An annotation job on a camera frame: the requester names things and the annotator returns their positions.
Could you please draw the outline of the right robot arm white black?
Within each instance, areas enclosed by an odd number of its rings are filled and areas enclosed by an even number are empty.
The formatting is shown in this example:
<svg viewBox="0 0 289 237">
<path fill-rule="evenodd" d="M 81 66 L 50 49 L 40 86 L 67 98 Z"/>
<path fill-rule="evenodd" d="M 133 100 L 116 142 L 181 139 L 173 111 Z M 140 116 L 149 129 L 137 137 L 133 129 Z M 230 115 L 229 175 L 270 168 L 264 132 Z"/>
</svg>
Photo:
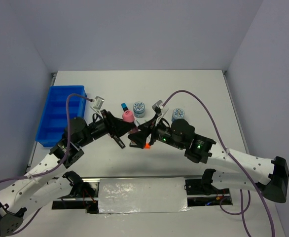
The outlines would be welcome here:
<svg viewBox="0 0 289 237">
<path fill-rule="evenodd" d="M 206 193 L 226 188 L 259 190 L 270 201 L 287 200 L 289 169 L 282 157 L 260 158 L 224 148 L 215 140 L 196 134 L 195 128 L 184 119 L 175 120 L 171 126 L 150 120 L 138 129 L 128 138 L 140 148 L 159 141 L 183 150 L 193 163 L 208 165 L 201 180 Z"/>
</svg>

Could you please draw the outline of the pink cap pencil tube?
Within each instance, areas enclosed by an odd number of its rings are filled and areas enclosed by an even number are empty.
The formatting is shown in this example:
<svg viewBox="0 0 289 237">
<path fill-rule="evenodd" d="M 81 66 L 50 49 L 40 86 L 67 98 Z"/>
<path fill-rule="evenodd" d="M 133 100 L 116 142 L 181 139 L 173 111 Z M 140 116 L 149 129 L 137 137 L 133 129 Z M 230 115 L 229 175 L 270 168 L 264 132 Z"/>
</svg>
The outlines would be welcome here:
<svg viewBox="0 0 289 237">
<path fill-rule="evenodd" d="M 138 131 L 138 128 L 135 124 L 135 118 L 134 118 L 134 114 L 132 111 L 130 110 L 125 110 L 123 115 L 122 115 L 122 119 L 125 121 L 125 122 L 129 122 L 129 123 L 132 123 L 135 127 L 132 128 L 130 131 L 129 131 L 129 134 L 133 134 L 135 132 Z"/>
</svg>

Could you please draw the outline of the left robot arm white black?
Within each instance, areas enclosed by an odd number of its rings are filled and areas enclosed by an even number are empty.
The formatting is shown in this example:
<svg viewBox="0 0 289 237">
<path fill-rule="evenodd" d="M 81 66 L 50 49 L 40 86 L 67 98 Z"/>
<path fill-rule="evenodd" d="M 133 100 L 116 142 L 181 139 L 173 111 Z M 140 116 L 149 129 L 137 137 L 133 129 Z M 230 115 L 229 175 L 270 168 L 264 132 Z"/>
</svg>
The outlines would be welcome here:
<svg viewBox="0 0 289 237">
<path fill-rule="evenodd" d="M 114 117 L 102 110 L 99 120 L 87 124 L 82 117 L 69 120 L 60 141 L 44 159 L 24 176 L 0 191 L 0 236 L 12 236 L 22 230 L 22 223 L 54 199 L 71 195 L 77 197 L 91 188 L 70 167 L 84 154 L 82 147 L 109 135 L 124 148 L 121 136 L 135 128 L 133 122 Z"/>
</svg>

